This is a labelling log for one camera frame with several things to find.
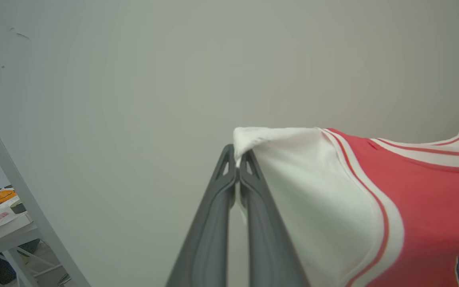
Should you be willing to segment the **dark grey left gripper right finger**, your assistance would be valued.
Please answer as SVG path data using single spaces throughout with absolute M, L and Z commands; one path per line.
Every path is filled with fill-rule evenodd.
M 239 168 L 241 202 L 247 212 L 250 287 L 311 287 L 255 153 Z

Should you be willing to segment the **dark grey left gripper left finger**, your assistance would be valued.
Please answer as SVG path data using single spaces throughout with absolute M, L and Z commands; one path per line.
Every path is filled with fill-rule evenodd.
M 228 223 L 235 203 L 234 147 L 226 145 L 165 287 L 227 287 Z

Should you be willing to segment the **red white basketball jersey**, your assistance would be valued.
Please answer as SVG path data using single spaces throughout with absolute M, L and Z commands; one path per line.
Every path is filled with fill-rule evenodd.
M 429 143 L 239 127 L 312 287 L 459 287 L 459 133 Z

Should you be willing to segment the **white partition panel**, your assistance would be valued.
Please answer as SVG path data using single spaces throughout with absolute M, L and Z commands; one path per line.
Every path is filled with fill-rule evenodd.
M 164 287 L 236 127 L 459 130 L 459 0 L 0 0 L 0 140 L 90 287 Z

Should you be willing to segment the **white desk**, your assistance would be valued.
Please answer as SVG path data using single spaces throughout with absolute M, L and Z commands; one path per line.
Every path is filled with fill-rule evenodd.
M 0 226 L 0 259 L 5 260 L 15 271 L 18 287 L 39 287 L 38 278 L 63 268 L 61 261 L 47 261 L 20 247 L 38 239 L 45 240 L 40 229 L 26 213 Z M 22 254 L 27 255 L 30 260 L 46 265 L 47 269 L 36 272 L 25 264 L 21 258 Z

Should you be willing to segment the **grey partition frame post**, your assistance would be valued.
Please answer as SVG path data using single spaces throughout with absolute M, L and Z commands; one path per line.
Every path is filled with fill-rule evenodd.
M 64 244 L 59 239 L 57 233 L 53 229 L 49 220 L 46 218 L 40 205 L 32 195 L 29 187 L 24 182 L 22 175 L 18 171 L 15 163 L 10 157 L 5 145 L 0 138 L 0 167 L 5 173 L 10 184 L 16 189 L 20 200 L 24 203 L 28 213 L 33 218 L 40 234 L 44 236 L 44 240 L 49 244 L 49 247 L 56 254 L 57 258 L 63 264 L 66 271 L 73 278 L 77 287 L 91 287 L 88 280 L 82 274 L 78 265 L 74 262 L 73 258 L 65 248 Z

